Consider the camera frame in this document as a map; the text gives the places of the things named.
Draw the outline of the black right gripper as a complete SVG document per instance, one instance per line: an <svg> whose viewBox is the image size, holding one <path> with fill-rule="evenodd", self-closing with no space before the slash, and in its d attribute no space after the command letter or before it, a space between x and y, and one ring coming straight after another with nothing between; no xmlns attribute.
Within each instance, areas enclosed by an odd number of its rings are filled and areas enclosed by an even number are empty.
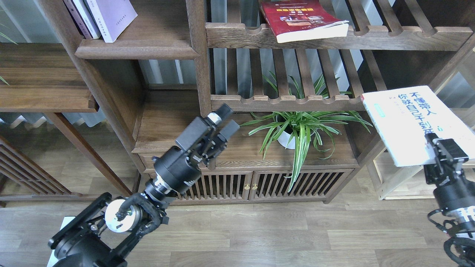
<svg viewBox="0 0 475 267"><path fill-rule="evenodd" d="M424 165L427 184L435 184L434 197L448 217L474 217L474 182L465 178L462 169L468 156L453 139L439 139L426 133L426 152L435 161Z"/></svg>

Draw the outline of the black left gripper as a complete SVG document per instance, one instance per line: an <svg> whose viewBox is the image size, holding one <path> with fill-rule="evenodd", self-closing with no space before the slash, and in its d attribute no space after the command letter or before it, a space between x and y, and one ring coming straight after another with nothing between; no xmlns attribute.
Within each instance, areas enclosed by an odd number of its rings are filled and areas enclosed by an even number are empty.
<svg viewBox="0 0 475 267"><path fill-rule="evenodd" d="M239 130L234 120L217 131L218 126L233 113L226 103L207 117L195 117L161 157L153 157L156 178L152 186L157 192L171 196L175 191L182 194L201 176L199 164L208 165L226 147L229 139Z"/></svg>

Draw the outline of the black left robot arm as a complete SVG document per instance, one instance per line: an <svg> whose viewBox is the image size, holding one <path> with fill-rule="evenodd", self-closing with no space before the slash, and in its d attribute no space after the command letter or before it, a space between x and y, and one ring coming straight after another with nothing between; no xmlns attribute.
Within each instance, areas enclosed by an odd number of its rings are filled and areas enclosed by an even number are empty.
<svg viewBox="0 0 475 267"><path fill-rule="evenodd" d="M168 224L166 208L201 177L239 129L223 104L206 117L196 117L161 157L153 157L156 177L143 192L113 199L103 193L49 240L56 267L125 267L126 257L147 234Z"/></svg>

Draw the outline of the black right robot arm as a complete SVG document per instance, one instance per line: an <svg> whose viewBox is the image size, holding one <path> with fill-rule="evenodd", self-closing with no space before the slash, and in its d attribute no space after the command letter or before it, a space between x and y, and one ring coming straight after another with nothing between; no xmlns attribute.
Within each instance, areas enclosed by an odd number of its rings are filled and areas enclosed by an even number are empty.
<svg viewBox="0 0 475 267"><path fill-rule="evenodd" d="M426 141L435 153L435 162L424 165L427 184L435 184L434 197L439 208L431 211L427 219L449 235L444 243L448 257L460 267L473 267L475 232L474 182L465 178L462 169L468 156L453 139L441 139L435 133L427 133ZM441 213L447 217L443 224L431 217Z"/></svg>

